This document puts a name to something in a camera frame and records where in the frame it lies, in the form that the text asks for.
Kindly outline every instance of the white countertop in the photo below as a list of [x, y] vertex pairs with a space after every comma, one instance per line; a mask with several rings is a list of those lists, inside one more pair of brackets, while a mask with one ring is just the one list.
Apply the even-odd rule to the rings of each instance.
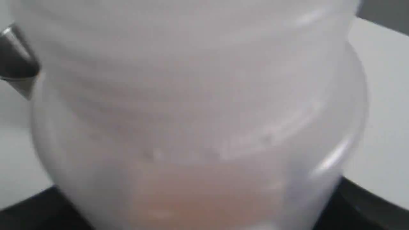
[[[11, 23], [0, 0], [0, 27]], [[349, 34], [368, 76], [371, 108], [366, 135], [345, 176], [409, 209], [409, 37], [362, 19]], [[29, 138], [28, 103], [0, 82], [0, 210], [52, 185]]]
[[370, 111], [344, 175], [409, 210], [409, 36], [357, 19], [349, 40], [368, 77]]

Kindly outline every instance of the translucent plastic jar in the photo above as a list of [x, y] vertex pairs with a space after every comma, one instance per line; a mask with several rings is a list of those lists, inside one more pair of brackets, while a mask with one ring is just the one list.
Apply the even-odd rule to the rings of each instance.
[[305, 230], [366, 112], [357, 0], [14, 0], [34, 143], [98, 230]]

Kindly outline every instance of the black tray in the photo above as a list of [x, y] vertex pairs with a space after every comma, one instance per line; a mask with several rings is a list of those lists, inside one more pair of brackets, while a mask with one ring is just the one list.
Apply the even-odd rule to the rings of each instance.
[[[343, 178], [314, 230], [407, 230], [409, 212]], [[0, 212], [0, 230], [92, 230], [56, 188]]]

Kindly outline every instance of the black surface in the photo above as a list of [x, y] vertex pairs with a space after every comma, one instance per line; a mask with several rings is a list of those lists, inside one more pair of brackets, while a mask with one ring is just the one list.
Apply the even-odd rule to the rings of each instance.
[[[352, 205], [345, 194], [350, 192], [363, 194], [362, 201], [376, 199], [382, 202], [379, 209], [394, 207], [387, 202], [371, 195], [347, 179], [342, 179], [339, 187], [332, 196], [314, 230], [403, 230], [409, 229], [409, 225], [402, 228], [382, 226], [376, 219], [369, 218], [360, 211], [356, 205]], [[51, 188], [45, 192], [11, 207], [0, 214], [1, 230], [92, 230], [84, 219], [76, 212], [71, 204], [58, 192]]]

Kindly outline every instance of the gray background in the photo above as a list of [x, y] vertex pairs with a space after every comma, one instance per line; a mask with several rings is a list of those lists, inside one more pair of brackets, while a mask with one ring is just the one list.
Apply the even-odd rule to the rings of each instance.
[[409, 0], [365, 0], [358, 16], [409, 34]]

